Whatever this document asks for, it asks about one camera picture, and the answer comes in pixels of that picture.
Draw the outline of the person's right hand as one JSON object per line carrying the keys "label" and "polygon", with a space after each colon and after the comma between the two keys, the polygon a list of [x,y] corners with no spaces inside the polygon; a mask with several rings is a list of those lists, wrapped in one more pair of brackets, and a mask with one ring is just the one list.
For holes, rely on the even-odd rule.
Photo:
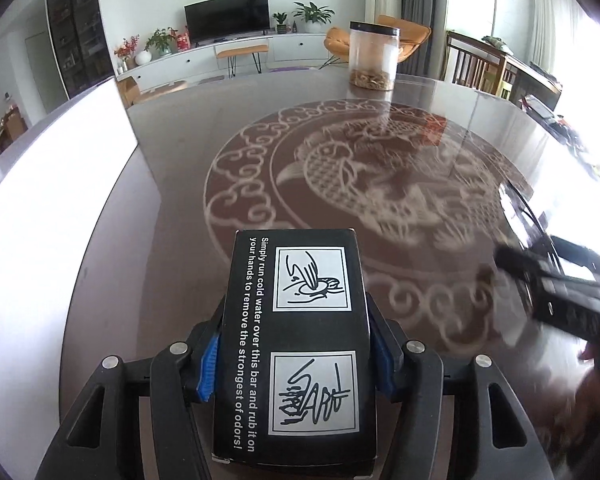
{"label": "person's right hand", "polygon": [[592,361],[593,367],[557,419],[547,451],[553,468],[573,467],[600,436],[600,347],[588,341],[578,359]]}

